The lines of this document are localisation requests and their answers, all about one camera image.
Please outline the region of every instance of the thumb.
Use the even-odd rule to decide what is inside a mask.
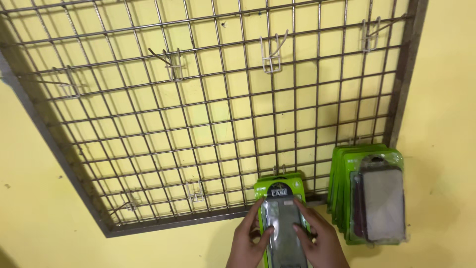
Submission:
[[[263,234],[261,235],[261,239],[259,240],[257,244],[257,247],[259,248],[261,253],[265,251],[266,246],[269,243],[269,237],[271,236],[272,233],[274,233],[274,226],[268,227],[268,229],[266,229],[266,231],[264,231]]]
[[[301,228],[301,226],[298,226],[297,224],[293,224],[293,229],[296,232],[297,237],[299,238],[299,241],[301,242],[301,246],[304,250],[304,253],[307,255],[314,244],[312,243],[311,239],[307,237],[306,233],[304,230]]]

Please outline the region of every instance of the stack of packages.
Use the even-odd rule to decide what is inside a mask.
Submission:
[[[384,144],[334,149],[327,213],[348,245],[405,240],[402,171],[402,155]]]

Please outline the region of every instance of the clear plastic cover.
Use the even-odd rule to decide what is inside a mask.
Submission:
[[[267,248],[270,268],[307,268],[306,256],[292,228],[294,223],[306,227],[303,216],[293,203],[294,197],[269,197],[261,205],[264,229],[274,227]]]

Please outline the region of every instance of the wire grid panel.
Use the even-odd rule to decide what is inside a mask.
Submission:
[[[274,166],[324,194],[336,145],[384,137],[407,6],[1,0],[2,52],[101,220],[160,225],[246,208]],[[362,20],[368,33],[378,16],[388,27],[364,53]],[[264,73],[260,36],[267,55],[286,30],[281,71]],[[180,49],[183,80],[148,48],[173,62]]]

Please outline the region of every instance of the painted wall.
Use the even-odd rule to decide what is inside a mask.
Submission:
[[[475,8],[472,1],[429,5],[397,146],[410,242],[344,246],[354,268],[476,265]],[[240,219],[105,239],[4,84],[0,114],[0,267],[224,266]]]

